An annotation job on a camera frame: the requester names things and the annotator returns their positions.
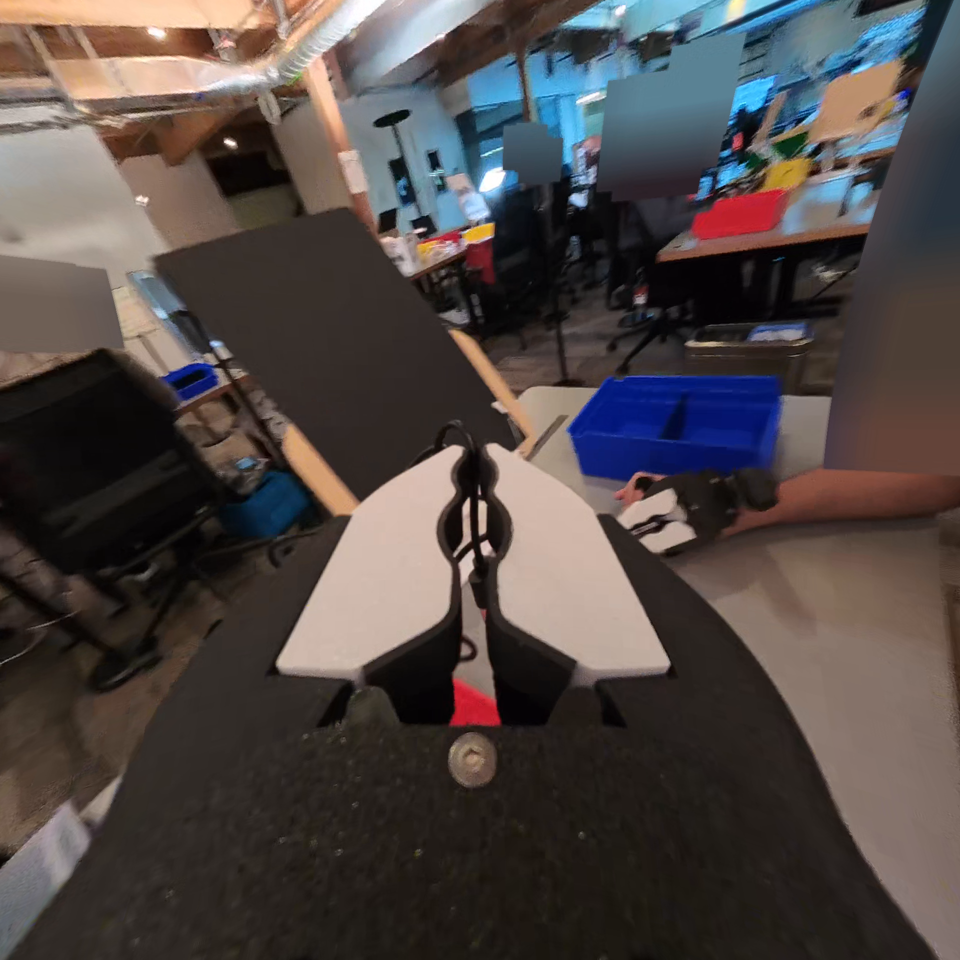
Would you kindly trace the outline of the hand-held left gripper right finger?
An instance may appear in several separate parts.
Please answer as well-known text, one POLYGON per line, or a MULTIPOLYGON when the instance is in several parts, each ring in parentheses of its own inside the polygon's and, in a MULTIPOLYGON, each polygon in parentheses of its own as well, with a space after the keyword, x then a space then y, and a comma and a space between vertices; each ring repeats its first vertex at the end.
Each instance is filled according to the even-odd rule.
POLYGON ((486 641, 498 688, 555 706, 569 689, 665 676, 666 649, 601 516, 500 445, 488 444, 484 460, 486 641))

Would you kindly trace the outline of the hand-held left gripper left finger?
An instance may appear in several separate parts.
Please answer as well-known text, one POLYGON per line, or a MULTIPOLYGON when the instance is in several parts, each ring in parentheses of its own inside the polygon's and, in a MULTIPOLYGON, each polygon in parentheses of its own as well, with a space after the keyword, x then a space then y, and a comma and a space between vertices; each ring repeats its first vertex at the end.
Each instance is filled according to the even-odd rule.
POLYGON ((465 462, 463 446, 444 447, 359 505, 278 655, 280 675, 378 687, 401 701, 451 688, 465 462))

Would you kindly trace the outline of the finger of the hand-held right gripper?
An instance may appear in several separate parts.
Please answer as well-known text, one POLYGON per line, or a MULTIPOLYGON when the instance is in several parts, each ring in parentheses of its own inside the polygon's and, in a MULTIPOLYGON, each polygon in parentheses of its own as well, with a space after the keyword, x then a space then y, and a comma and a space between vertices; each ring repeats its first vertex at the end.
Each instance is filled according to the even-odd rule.
POLYGON ((638 522, 638 541, 656 556, 674 556, 692 548, 699 534, 684 520, 650 518, 638 522))
POLYGON ((687 523, 687 513, 676 492, 647 493, 621 511, 618 522, 635 535, 653 535, 668 526, 687 523))

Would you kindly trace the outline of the blue plastic bin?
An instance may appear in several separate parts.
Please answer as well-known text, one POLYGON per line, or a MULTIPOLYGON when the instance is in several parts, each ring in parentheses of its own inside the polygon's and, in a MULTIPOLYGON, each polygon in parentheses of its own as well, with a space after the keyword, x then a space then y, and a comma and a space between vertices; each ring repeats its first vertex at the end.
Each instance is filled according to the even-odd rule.
POLYGON ((730 474, 773 465, 782 410, 774 376, 611 377, 567 433, 587 476, 730 474))

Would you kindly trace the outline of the red plastic bin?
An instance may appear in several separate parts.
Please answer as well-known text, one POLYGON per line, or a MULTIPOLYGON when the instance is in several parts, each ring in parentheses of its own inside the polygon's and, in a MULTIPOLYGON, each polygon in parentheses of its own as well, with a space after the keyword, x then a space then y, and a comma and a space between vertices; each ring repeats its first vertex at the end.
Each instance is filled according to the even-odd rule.
POLYGON ((453 678, 452 689, 454 708, 449 726, 462 727, 499 727, 501 718, 494 697, 476 689, 460 678, 453 678))

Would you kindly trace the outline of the black cable gold plug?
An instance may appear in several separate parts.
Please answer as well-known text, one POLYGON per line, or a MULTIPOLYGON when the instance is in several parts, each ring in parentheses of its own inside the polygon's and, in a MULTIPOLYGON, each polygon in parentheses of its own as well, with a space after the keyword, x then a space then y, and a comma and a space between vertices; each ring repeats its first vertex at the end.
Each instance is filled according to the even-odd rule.
POLYGON ((469 587, 481 618, 486 620, 493 556, 485 551, 490 542, 483 445, 460 419, 452 419, 440 426, 430 451, 439 454, 451 447, 462 448, 463 454, 455 471, 462 494, 462 541, 453 550, 453 560, 461 575, 462 585, 469 587))

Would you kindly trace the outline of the person's right forearm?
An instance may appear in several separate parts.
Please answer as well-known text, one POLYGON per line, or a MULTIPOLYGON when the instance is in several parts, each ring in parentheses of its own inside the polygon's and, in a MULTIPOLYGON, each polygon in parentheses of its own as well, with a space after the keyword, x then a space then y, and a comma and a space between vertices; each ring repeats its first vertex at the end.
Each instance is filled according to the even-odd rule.
POLYGON ((926 519, 959 505, 954 476, 817 468, 781 481, 774 507, 745 511, 727 530, 926 519))

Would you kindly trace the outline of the grey desk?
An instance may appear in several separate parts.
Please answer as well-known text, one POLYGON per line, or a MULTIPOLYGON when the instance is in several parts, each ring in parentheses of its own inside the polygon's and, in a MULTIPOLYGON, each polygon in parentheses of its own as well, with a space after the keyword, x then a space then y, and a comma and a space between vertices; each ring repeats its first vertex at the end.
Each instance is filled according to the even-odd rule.
POLYGON ((959 956, 958 714, 935 519, 764 529, 671 558, 774 681, 867 858, 959 956))

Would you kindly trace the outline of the blue floor bag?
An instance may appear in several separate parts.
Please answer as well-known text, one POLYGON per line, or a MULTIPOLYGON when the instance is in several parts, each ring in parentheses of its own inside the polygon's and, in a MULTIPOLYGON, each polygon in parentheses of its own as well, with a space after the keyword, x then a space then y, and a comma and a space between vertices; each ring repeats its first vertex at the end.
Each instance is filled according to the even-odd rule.
POLYGON ((222 531, 243 540, 271 539, 293 527, 313 506, 301 480, 286 471, 267 471, 246 498, 218 511, 222 531))

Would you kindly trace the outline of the steel trash bin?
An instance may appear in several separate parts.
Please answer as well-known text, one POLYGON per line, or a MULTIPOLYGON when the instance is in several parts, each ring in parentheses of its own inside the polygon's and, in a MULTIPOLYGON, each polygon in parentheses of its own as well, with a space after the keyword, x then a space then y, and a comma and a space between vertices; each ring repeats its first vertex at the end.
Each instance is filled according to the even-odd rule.
POLYGON ((805 321, 739 321, 704 325, 683 348, 687 376, 773 377, 783 394, 802 390, 807 359, 814 343, 805 321))

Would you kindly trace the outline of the wooden background table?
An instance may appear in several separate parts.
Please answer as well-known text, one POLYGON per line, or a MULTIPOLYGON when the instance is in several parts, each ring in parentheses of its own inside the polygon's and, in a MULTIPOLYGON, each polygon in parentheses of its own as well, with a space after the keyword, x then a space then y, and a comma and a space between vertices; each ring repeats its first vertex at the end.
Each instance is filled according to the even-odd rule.
POLYGON ((771 251, 781 267, 765 305, 764 318, 781 318, 793 303, 797 267, 816 247, 842 244, 869 233, 881 193, 875 191, 841 209, 832 202, 799 201, 784 210, 773 228, 749 233, 701 239, 679 234, 655 257, 657 263, 687 262, 704 258, 756 255, 771 251))

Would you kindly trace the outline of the black office chair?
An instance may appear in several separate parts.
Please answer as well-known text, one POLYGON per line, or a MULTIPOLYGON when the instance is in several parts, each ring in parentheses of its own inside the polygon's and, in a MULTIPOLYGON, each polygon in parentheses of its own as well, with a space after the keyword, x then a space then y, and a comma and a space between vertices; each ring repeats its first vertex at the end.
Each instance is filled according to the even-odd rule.
POLYGON ((202 569, 205 525, 226 488, 177 426, 161 379, 101 348, 1 393, 2 521, 57 572, 129 606, 119 583, 173 561, 145 633, 114 647, 84 626, 68 634, 102 656, 88 683, 115 690, 161 660, 162 621, 202 569))

